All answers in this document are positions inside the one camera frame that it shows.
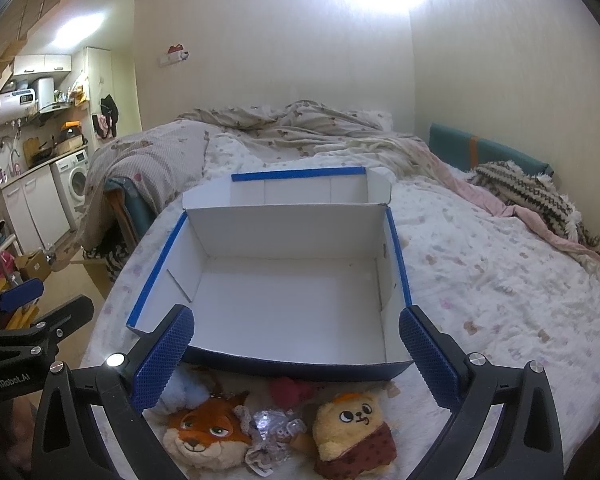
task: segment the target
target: fox plush toy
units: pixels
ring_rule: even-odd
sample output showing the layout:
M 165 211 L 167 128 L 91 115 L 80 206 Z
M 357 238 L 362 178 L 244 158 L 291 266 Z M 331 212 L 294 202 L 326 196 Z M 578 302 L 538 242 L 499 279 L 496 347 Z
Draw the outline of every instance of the fox plush toy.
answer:
M 244 404 L 247 394 L 210 397 L 194 410 L 173 413 L 162 439 L 164 449 L 190 466 L 221 470 L 240 465 L 251 437 L 240 430 L 234 408 Z

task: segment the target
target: brown plush outfit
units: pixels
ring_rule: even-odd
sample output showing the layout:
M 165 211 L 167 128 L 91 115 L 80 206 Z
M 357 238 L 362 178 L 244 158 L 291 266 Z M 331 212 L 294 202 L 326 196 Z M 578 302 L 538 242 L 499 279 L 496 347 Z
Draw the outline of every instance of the brown plush outfit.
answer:
M 318 459 L 314 471 L 329 480 L 353 480 L 365 471 L 389 465 L 396 457 L 394 438 L 389 426 L 384 422 L 372 434 L 336 459 L 328 462 Z

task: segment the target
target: upper cabinet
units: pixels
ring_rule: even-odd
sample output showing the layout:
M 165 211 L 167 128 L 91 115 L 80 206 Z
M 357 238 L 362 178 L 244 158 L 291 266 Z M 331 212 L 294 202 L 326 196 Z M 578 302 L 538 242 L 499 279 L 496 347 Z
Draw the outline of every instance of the upper cabinet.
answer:
M 71 72 L 71 56 L 64 54 L 27 54 L 13 60 L 13 78 L 29 82 L 44 76 L 52 76 L 56 83 Z
M 35 74 L 45 71 L 45 55 L 31 54 L 16 56 L 13 60 L 13 75 Z
M 45 72 L 71 72 L 71 56 L 45 54 Z

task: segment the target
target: teal headboard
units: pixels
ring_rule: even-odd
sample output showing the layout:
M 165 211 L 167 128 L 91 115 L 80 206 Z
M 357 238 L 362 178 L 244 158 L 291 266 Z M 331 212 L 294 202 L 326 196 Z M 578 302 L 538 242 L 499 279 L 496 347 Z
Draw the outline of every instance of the teal headboard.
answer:
M 462 171 L 492 160 L 513 160 L 526 174 L 554 174 L 546 162 L 493 140 L 481 139 L 441 124 L 433 123 L 429 129 L 429 149 L 438 158 Z

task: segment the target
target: orange strap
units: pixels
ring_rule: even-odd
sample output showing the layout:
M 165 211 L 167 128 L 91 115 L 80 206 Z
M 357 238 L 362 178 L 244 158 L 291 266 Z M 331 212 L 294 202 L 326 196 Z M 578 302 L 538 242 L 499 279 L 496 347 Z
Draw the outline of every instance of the orange strap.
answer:
M 471 169 L 478 165 L 478 141 L 480 137 L 473 136 L 469 139 L 469 165 Z

